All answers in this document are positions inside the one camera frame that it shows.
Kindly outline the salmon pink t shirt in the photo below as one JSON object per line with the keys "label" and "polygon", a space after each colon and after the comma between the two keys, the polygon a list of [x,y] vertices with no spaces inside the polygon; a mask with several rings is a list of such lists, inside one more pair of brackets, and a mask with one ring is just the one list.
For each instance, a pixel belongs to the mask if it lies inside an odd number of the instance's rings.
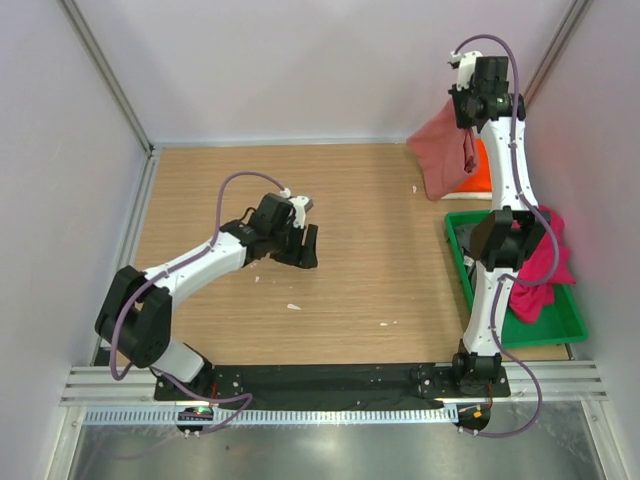
{"label": "salmon pink t shirt", "polygon": [[474,133],[457,126],[452,99],[415,131],[406,145],[421,168],[429,200],[437,201],[454,193],[478,170]]}

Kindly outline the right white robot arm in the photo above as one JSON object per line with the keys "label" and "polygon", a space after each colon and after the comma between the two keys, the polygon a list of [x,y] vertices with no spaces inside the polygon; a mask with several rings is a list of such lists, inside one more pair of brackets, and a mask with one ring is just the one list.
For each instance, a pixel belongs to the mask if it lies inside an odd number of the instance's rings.
{"label": "right white robot arm", "polygon": [[484,144],[492,181],[492,206],[470,235],[476,283],[469,324],[452,359],[450,381],[464,396],[483,395],[500,383],[502,330],[509,296],[523,264],[543,239],[550,217],[538,209],[524,148],[526,111],[507,73],[506,56],[454,53],[457,79],[449,93],[456,124]]}

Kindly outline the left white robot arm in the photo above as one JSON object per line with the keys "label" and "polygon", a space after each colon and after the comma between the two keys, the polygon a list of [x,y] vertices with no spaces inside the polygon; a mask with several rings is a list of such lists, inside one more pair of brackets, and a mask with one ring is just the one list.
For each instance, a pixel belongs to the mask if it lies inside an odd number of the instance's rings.
{"label": "left white robot arm", "polygon": [[214,280],[264,257],[301,269],[317,267],[318,228],[307,221],[312,207],[308,196],[268,193],[257,208],[183,255],[145,271],[121,268],[99,311],[96,333],[133,366],[159,374],[157,398],[211,396],[214,367],[173,337],[174,310]]}

